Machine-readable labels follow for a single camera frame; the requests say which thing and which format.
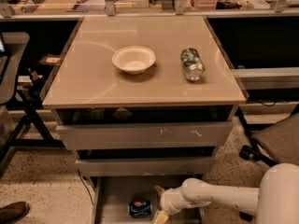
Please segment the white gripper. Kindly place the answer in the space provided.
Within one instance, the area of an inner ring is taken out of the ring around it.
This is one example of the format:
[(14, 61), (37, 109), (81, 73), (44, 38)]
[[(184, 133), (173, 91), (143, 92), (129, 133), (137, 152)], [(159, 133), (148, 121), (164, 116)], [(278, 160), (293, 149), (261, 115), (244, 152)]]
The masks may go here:
[(179, 213), (187, 206), (187, 201), (182, 194), (181, 188), (167, 189), (160, 186), (154, 187), (158, 194), (161, 195), (160, 206), (163, 210), (157, 210), (152, 224), (165, 224), (169, 219), (169, 215)]

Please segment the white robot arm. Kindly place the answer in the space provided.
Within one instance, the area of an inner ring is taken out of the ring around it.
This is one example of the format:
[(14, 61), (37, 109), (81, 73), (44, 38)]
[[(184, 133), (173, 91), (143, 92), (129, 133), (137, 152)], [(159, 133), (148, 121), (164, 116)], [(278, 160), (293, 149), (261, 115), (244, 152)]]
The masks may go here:
[(175, 189), (155, 187), (161, 197), (153, 224), (165, 224), (183, 209), (221, 203), (254, 216), (256, 224), (299, 224), (299, 166), (277, 164), (263, 175), (260, 187), (210, 185), (188, 178)]

